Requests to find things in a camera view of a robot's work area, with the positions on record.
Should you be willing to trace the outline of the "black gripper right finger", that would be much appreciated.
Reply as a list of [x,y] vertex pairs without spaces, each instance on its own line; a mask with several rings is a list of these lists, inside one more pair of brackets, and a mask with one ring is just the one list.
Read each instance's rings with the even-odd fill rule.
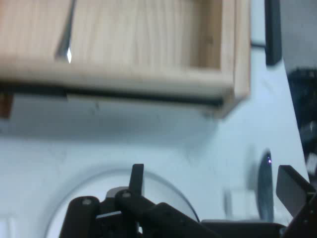
[[278,167],[276,195],[293,217],[283,238],[317,236],[317,190],[292,166]]

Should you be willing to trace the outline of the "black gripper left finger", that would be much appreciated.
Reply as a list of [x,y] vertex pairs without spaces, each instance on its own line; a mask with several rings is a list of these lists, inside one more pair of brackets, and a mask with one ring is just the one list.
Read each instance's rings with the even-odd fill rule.
[[128,187],[111,190],[100,202],[93,196],[69,203],[61,238],[213,238],[215,232],[167,203],[142,195],[144,165],[134,164]]

